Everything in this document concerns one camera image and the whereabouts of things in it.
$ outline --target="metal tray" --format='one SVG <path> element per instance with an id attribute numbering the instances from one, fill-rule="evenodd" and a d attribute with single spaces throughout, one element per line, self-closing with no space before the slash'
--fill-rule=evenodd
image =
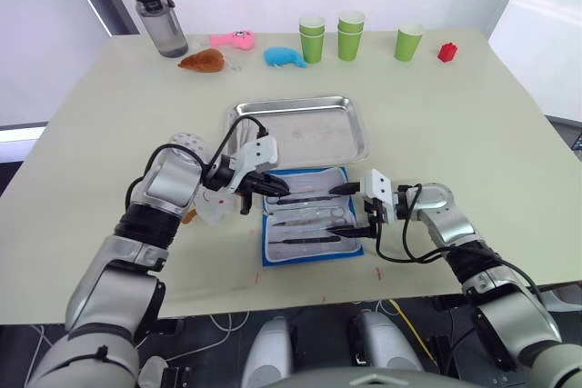
<path id="1" fill-rule="evenodd" d="M 353 163 L 368 154 L 362 118 L 342 95 L 238 104 L 226 114 L 226 126 L 244 114 L 259 119 L 275 137 L 280 170 Z M 226 150 L 236 152 L 256 133 L 256 125 L 244 120 Z"/>

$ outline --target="floor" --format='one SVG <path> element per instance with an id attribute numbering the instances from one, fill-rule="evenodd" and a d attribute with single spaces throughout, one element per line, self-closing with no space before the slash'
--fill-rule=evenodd
<path id="1" fill-rule="evenodd" d="M 555 125 L 555 127 L 569 146 L 579 140 L 579 130 L 572 131 L 570 126 L 565 128 Z M 0 164 L 0 195 L 20 164 Z M 471 308 L 461 304 L 452 309 L 442 310 L 439 302 L 439 299 L 432 297 L 398 300 L 422 338 L 428 339 L 438 335 L 459 338 L 470 326 Z M 375 310 L 376 307 L 377 302 L 342 303 L 251 313 L 244 327 L 232 333 L 225 342 L 175 360 L 172 365 L 191 367 L 189 386 L 237 387 L 256 333 L 264 322 L 279 315 L 285 316 L 296 330 L 297 371 L 350 365 L 347 324 L 360 311 Z M 390 312 L 394 311 L 388 302 L 383 302 L 383 307 Z M 582 313 L 553 313 L 553 315 L 566 342 L 582 343 Z M 413 345 L 425 369 L 436 372 L 436 367 L 426 357 L 402 317 L 389 316 Z M 244 317 L 243 313 L 233 314 L 233 325 L 240 323 Z M 227 316 L 217 315 L 216 320 L 226 326 Z M 181 332 L 151 335 L 143 342 L 139 348 L 141 363 L 153 354 L 169 358 L 218 342 L 226 335 L 205 315 L 186 317 L 180 323 L 183 325 Z M 62 324 L 45 326 L 45 334 L 52 342 L 60 338 L 64 332 Z M 38 339 L 38 333 L 28 325 L 0 326 L 0 388 L 23 386 Z M 47 349 L 47 344 L 42 342 L 36 362 Z M 496 388 L 527 386 L 521 372 L 506 373 L 498 370 L 487 357 L 475 335 L 467 337 L 459 347 L 456 361 L 459 377 L 468 382 Z"/>

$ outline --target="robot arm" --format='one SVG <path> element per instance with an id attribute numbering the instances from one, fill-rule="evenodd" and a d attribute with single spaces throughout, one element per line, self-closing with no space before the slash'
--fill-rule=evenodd
<path id="1" fill-rule="evenodd" d="M 268 134 L 222 155 L 212 168 L 198 158 L 201 139 L 178 134 L 160 146 L 113 235 L 108 236 L 76 287 L 66 308 L 61 338 L 38 364 L 30 386 L 135 386 L 139 369 L 134 344 L 157 319 L 165 286 L 148 272 L 166 262 L 181 219 L 200 185 L 240 193 L 243 214 L 252 193 L 286 195 L 282 180 L 256 169 L 275 164 L 276 141 Z"/>
<path id="2" fill-rule="evenodd" d="M 337 187 L 335 192 L 343 189 L 346 187 Z M 533 386 L 539 388 L 580 386 L 582 348 L 562 343 L 552 316 L 487 246 L 448 188 L 442 184 L 406 185 L 392 195 L 390 180 L 372 170 L 351 190 L 364 193 L 372 222 L 376 216 L 371 213 L 380 210 L 385 223 L 393 223 L 395 216 L 409 216 L 425 224 L 475 307 L 477 334 L 500 368 L 512 370 L 522 365 L 530 369 Z"/>

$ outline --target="yellow cable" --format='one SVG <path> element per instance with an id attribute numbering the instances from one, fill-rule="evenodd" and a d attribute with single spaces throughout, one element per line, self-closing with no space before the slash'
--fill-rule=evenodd
<path id="1" fill-rule="evenodd" d="M 408 317 L 406 317 L 404 312 L 400 309 L 400 306 L 398 305 L 398 303 L 396 303 L 396 301 L 393 299 L 388 299 L 388 301 L 392 304 L 392 306 L 394 306 L 394 309 L 396 309 L 396 312 L 400 314 L 400 316 L 404 319 L 406 324 L 408 324 L 408 327 L 410 328 L 410 330 L 412 331 L 412 333 L 414 334 L 414 336 L 416 337 L 416 339 L 418 340 L 418 342 L 420 343 L 420 345 L 422 346 L 422 348 L 426 352 L 426 355 L 430 358 L 430 360 L 433 363 L 435 363 L 436 366 L 438 366 L 437 360 L 435 359 L 433 354 L 428 350 L 428 348 L 425 345 L 425 342 L 422 341 L 422 338 L 420 337 L 420 335 L 416 331 L 415 326 L 410 322 L 410 320 L 408 320 Z"/>

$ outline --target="red block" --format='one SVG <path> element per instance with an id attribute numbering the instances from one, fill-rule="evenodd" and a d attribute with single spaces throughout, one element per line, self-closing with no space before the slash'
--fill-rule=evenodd
<path id="1" fill-rule="evenodd" d="M 457 47 L 452 43 L 446 43 L 440 48 L 440 52 L 438 53 L 438 59 L 440 59 L 443 63 L 448 63 L 452 61 L 457 53 Z"/>

